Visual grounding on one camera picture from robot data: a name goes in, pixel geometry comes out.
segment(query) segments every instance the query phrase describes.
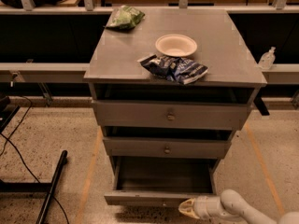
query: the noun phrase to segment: green chip bag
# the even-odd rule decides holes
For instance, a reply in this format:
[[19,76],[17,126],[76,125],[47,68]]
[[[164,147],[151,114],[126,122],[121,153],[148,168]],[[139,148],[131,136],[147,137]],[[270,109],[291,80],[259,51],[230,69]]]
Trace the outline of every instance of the green chip bag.
[[118,9],[112,23],[107,28],[132,29],[140,23],[144,16],[145,14],[142,11],[123,5]]

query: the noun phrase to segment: concrete floor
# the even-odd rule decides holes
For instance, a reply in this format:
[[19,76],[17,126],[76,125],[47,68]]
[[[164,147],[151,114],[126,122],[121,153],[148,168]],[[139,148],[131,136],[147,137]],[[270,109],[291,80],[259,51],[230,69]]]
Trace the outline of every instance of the concrete floor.
[[[175,208],[109,206],[104,193],[111,191],[113,174],[89,102],[30,109],[12,136],[25,162],[42,182],[51,181],[62,150],[68,152],[56,198],[70,223],[231,223],[201,221],[182,216]],[[217,193],[238,191],[252,206],[271,218],[299,211],[299,111],[290,103],[267,103],[271,115],[253,110],[242,131],[214,174]],[[3,134],[9,135],[26,107],[22,107]],[[0,151],[4,139],[0,139]],[[15,149],[7,144],[0,157],[4,181],[33,181]],[[36,223],[40,194],[0,195],[0,223]],[[53,202],[46,223],[66,223]]]

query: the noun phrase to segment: crumpled bag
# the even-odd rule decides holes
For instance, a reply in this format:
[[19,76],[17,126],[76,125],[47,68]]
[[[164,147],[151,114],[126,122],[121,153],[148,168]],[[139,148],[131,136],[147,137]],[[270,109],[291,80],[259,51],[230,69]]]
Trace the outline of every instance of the crumpled bag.
[[183,85],[196,81],[204,76],[208,70],[205,65],[182,57],[152,55],[140,60],[140,64],[153,75]]
[[126,5],[118,8],[115,17],[112,22],[108,24],[107,28],[118,28],[121,30],[129,30],[135,28],[141,20],[144,18],[145,14],[134,8]]

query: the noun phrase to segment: orange line on floor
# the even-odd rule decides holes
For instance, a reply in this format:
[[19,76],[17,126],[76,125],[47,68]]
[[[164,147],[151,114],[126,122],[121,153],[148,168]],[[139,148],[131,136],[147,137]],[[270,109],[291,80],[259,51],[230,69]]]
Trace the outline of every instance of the orange line on floor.
[[94,148],[93,148],[92,159],[91,159],[90,166],[88,168],[88,173],[87,173],[85,183],[84,183],[81,200],[80,200],[80,205],[79,205],[79,208],[78,208],[78,211],[76,214],[76,218],[75,218],[76,224],[81,224],[82,220],[83,220],[85,205],[88,200],[88,195],[89,195],[90,186],[91,186],[92,179],[93,179],[94,168],[95,168],[95,164],[96,164],[96,158],[97,158],[99,150],[100,150],[100,144],[101,144],[102,138],[103,138],[103,135],[102,135],[101,129],[99,129],[99,131],[97,133],[96,140],[95,140]]
[[247,123],[245,124],[245,129],[246,129],[247,135],[249,137],[249,140],[250,140],[250,142],[251,142],[251,144],[253,146],[254,152],[255,152],[255,154],[256,154],[256,156],[258,158],[258,161],[259,161],[259,163],[260,163],[260,165],[262,167],[265,181],[266,181],[268,187],[270,188],[271,194],[272,194],[272,196],[274,198],[274,201],[275,201],[275,203],[277,205],[279,214],[281,216],[283,216],[285,214],[285,210],[284,210],[282,202],[281,202],[281,200],[280,200],[280,198],[278,196],[278,192],[277,192],[277,189],[276,189],[276,187],[274,185],[274,182],[273,182],[273,180],[271,178],[271,175],[270,175],[270,173],[269,173],[269,171],[267,169],[267,166],[265,165],[265,162],[263,160],[263,155],[262,155],[262,152],[261,152],[261,150],[259,148],[259,144],[256,142],[256,140],[254,138],[254,135],[253,135],[253,132],[251,131],[251,128],[250,128],[250,126]]

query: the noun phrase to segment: bowl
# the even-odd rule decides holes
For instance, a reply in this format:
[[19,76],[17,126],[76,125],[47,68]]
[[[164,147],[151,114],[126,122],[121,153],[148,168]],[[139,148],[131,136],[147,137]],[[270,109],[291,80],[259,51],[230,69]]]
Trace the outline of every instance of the bowl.
[[163,35],[156,41],[156,49],[166,56],[186,57],[197,50],[196,42],[186,35]]

